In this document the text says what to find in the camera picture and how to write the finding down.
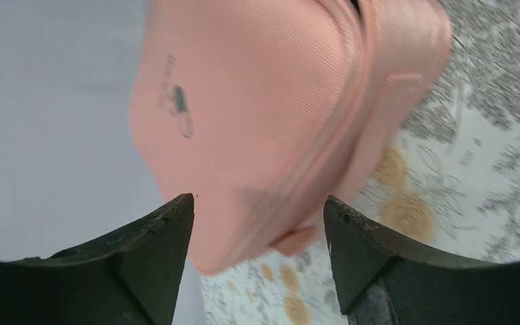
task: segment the gray wall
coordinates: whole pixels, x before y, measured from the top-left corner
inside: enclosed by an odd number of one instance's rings
[[[46,257],[163,200],[129,135],[144,5],[0,0],[0,260]],[[175,324],[204,324],[187,266]]]

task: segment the floral patterned fabric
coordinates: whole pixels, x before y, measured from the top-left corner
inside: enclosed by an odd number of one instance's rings
[[[454,26],[450,63],[347,203],[451,253],[520,260],[520,0],[440,2]],[[324,241],[202,285],[211,325],[355,324],[339,314]]]

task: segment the pink case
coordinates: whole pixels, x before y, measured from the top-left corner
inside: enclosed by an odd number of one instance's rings
[[[213,275],[322,234],[446,63],[435,0],[153,0],[131,103],[162,194],[196,199],[189,258]]]

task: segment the zipper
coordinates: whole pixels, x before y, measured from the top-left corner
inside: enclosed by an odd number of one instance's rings
[[[346,119],[346,117],[353,108],[355,95],[360,91],[360,87],[363,87],[362,83],[360,82],[362,79],[358,77],[362,76],[362,72],[368,72],[365,70],[366,67],[361,67],[357,64],[357,62],[359,62],[362,58],[355,55],[357,51],[355,40],[364,39],[363,33],[355,32],[357,30],[361,30],[362,28],[361,21],[358,19],[360,15],[355,6],[350,0],[318,0],[318,2],[320,2],[320,4],[326,8],[329,14],[336,20],[340,29],[340,33],[343,35],[345,55],[346,58],[350,58],[350,61],[346,63],[345,67],[345,70],[347,71],[344,78],[346,84],[342,94],[340,95],[340,100],[336,104],[336,108],[328,117],[328,120],[322,127],[322,130],[316,135],[316,143],[314,143],[300,159],[300,165],[296,168],[297,172],[289,175],[288,177],[283,177],[284,180],[280,182],[281,185],[278,189],[278,192],[280,193],[289,193],[290,190],[293,189],[298,183],[304,181],[315,161],[320,157],[321,152],[327,149],[327,147],[330,145],[330,141],[337,134],[337,132],[339,132],[339,129],[345,123],[351,123]],[[282,210],[282,200],[272,199],[265,202],[259,202],[259,204],[257,204],[257,206],[252,209],[252,211],[266,210],[267,212],[265,212],[265,215],[271,216],[269,219],[264,219],[264,222],[258,223],[258,225],[255,226],[253,230],[246,234],[241,234],[239,237],[237,237],[237,241],[241,240],[244,236],[248,237],[248,240],[245,244],[239,246],[238,248],[225,247],[225,249],[221,252],[221,256],[224,256],[221,266],[229,265],[235,261],[240,260],[240,255],[242,252],[248,249],[251,243],[254,243],[256,239],[258,239],[261,230],[264,229],[267,224],[271,223],[274,218],[278,217],[278,212]],[[255,215],[255,217],[250,218],[249,220],[251,222],[258,222],[258,219],[256,218],[257,216],[258,215]]]

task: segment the printed logo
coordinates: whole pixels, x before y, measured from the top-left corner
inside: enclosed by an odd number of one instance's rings
[[[180,133],[185,138],[192,139],[192,137],[194,137],[194,128],[192,126],[192,117],[188,110],[188,103],[186,102],[186,93],[179,85],[171,86],[175,63],[176,58],[169,54],[164,77],[160,84],[158,105],[164,109],[168,109],[171,115],[176,118]]]

